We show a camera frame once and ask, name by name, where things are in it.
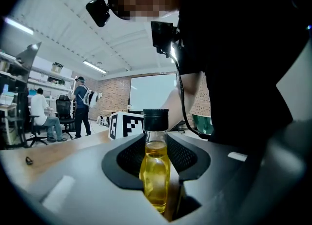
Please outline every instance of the black clip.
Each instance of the black clip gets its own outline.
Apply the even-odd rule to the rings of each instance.
[[[31,160],[29,157],[26,157],[25,161],[26,161],[27,165],[32,165],[33,164],[33,160]]]

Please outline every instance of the green object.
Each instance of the green object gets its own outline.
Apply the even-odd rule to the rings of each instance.
[[[211,117],[192,114],[197,130],[203,134],[211,134],[214,130]]]

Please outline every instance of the brick wall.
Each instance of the brick wall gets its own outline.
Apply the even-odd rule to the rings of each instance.
[[[158,73],[144,74],[144,76],[159,75]],[[73,72],[72,77],[83,76]],[[96,119],[99,115],[109,115],[104,110],[127,111],[128,99],[130,95],[131,78],[140,77],[142,75],[121,77],[115,79],[96,81],[83,76],[86,79],[86,86],[90,89],[102,92],[103,97],[98,100],[96,106],[90,109],[90,118]],[[210,99],[206,85],[206,76],[203,76],[195,103],[188,114],[188,121],[192,127],[192,114],[210,115]]]

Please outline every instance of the yellow liquid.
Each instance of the yellow liquid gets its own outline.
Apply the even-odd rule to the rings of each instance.
[[[145,157],[141,164],[140,179],[144,184],[144,194],[158,212],[166,208],[170,160],[165,142],[149,142],[145,144]]]

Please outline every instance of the wooden floor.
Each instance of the wooden floor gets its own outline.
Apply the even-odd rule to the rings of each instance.
[[[10,180],[26,189],[40,174],[76,151],[101,143],[109,143],[108,130],[63,143],[43,147],[0,151],[1,163]],[[32,161],[27,165],[26,157]]]

